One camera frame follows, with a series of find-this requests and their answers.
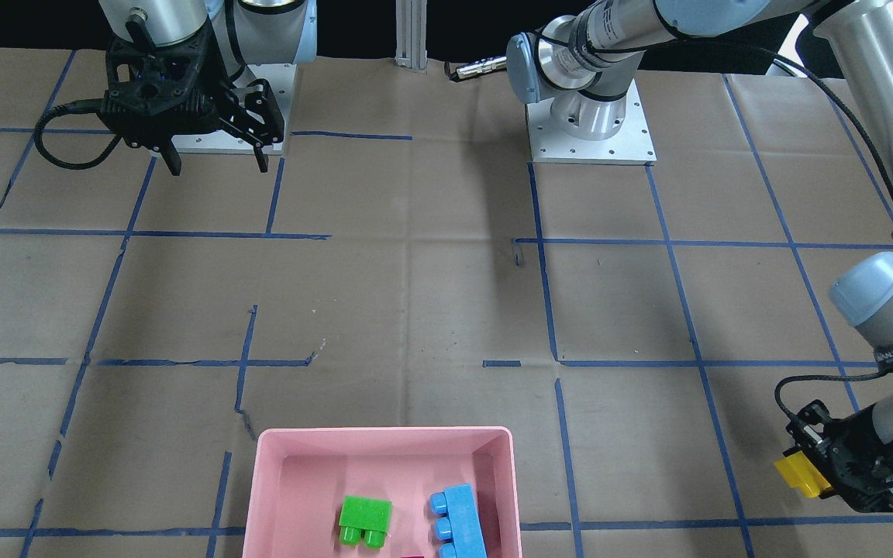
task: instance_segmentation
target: green block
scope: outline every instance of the green block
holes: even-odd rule
[[[381,548],[390,523],[390,501],[346,497],[340,512],[340,542],[350,546],[358,544],[363,534],[365,546]]]

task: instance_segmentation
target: yellow block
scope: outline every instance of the yellow block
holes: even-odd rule
[[[802,452],[791,453],[782,460],[776,460],[774,467],[789,487],[797,488],[808,498],[817,498],[833,488]]]

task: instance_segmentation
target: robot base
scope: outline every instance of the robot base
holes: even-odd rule
[[[278,100],[278,109],[284,116],[284,138],[281,142],[264,148],[267,155],[282,155],[284,143],[291,130],[291,100],[295,97],[295,64],[260,64],[250,66],[250,70],[258,78],[265,78],[274,89]],[[217,153],[225,155],[249,155],[251,147],[247,142],[234,138],[219,130],[212,134],[181,135],[174,137],[174,147],[180,153]]]
[[[635,82],[629,86],[626,99],[622,128],[613,137],[602,141],[575,138],[560,130],[550,116],[553,99],[527,105],[533,162],[589,165],[648,165],[656,162],[656,150]]]

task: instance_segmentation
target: pink bin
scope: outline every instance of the pink bin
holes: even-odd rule
[[[257,443],[243,558],[435,558],[429,497],[471,483],[489,558],[522,558],[512,434],[501,427],[267,430]],[[392,502],[380,550],[343,546],[348,494]]]

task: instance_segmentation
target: blue block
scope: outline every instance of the blue block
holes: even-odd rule
[[[429,507],[436,515],[436,537],[444,541],[440,558],[487,558],[481,520],[478,519],[478,502],[470,484],[458,484],[444,488],[429,498]]]

